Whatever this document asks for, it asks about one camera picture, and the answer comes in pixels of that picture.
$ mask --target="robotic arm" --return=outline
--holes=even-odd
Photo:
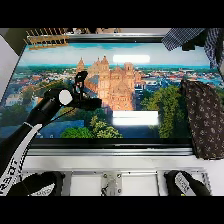
[[[31,140],[51,122],[62,106],[85,110],[101,107],[102,100],[91,99],[83,91],[86,76],[86,71],[76,75],[73,92],[59,88],[48,90],[43,100],[30,112],[26,122],[0,144],[0,196],[7,195],[21,172]]]

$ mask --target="plaid fabric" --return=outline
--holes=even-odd
[[[205,28],[172,28],[162,39],[165,47],[171,51],[198,36]],[[220,67],[224,59],[224,28],[209,28],[205,41],[205,53],[211,68]]]

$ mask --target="cathedral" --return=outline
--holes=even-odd
[[[84,70],[84,62],[78,63],[76,74]],[[88,69],[85,86],[102,99],[103,107],[111,110],[135,110],[135,83],[141,83],[141,74],[132,63],[125,63],[124,69],[117,66],[110,70],[106,56],[93,63]]]

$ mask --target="blue sky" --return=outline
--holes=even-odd
[[[26,48],[19,65],[77,64],[81,57],[85,64],[92,64],[98,57],[102,60],[104,55],[110,64],[114,64],[116,54],[149,55],[149,64],[154,65],[209,65],[203,47],[196,47],[193,51],[182,51],[179,47],[169,52],[162,43],[72,43],[67,47],[41,50]]]

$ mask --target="screen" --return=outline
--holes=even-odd
[[[75,109],[44,127],[36,138],[190,138],[182,79],[217,90],[224,84],[202,47],[169,52],[162,43],[69,43],[25,48],[0,107],[0,138],[11,135],[50,88],[72,90],[86,70],[85,92],[102,99],[95,111]],[[71,110],[62,108],[60,116]]]

